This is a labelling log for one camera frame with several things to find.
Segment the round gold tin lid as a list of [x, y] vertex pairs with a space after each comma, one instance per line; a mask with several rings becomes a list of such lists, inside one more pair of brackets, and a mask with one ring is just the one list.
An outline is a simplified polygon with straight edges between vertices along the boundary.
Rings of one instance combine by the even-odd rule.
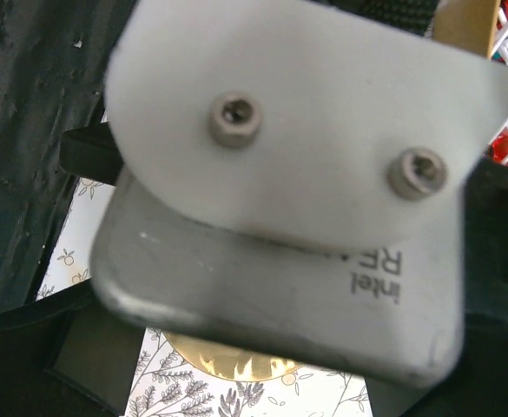
[[196, 369], [226, 381], [263, 382], [291, 374], [302, 363], [181, 334], [165, 333], [171, 347]]

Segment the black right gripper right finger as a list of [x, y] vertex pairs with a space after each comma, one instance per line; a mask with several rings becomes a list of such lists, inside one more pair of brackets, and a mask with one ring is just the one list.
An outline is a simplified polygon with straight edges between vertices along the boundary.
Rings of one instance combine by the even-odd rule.
[[366, 390], [374, 416], [508, 416], [508, 321], [468, 316], [460, 361], [436, 387], [366, 379]]

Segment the gold tin of lollipops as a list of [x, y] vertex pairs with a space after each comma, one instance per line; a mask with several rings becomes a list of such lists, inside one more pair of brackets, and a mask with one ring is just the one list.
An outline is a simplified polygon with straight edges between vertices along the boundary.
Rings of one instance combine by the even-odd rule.
[[[508, 1], [440, 1], [429, 33], [508, 67]], [[508, 116], [489, 141], [488, 155], [508, 167]]]

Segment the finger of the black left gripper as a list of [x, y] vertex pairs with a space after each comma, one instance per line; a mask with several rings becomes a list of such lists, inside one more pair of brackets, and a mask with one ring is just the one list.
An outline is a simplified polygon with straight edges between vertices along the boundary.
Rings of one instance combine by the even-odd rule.
[[65, 131], [59, 165], [68, 174], [115, 185], [123, 161], [107, 123]]

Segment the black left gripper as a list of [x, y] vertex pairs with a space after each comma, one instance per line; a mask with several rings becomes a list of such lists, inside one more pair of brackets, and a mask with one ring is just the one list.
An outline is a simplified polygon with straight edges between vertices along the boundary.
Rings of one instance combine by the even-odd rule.
[[508, 168], [482, 159], [465, 184], [466, 311], [508, 321]]

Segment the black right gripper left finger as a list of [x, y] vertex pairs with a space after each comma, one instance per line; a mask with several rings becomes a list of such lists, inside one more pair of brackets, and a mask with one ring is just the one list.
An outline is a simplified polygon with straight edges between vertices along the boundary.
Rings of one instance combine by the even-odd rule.
[[0, 416], [122, 416], [143, 328], [89, 286], [0, 314]]

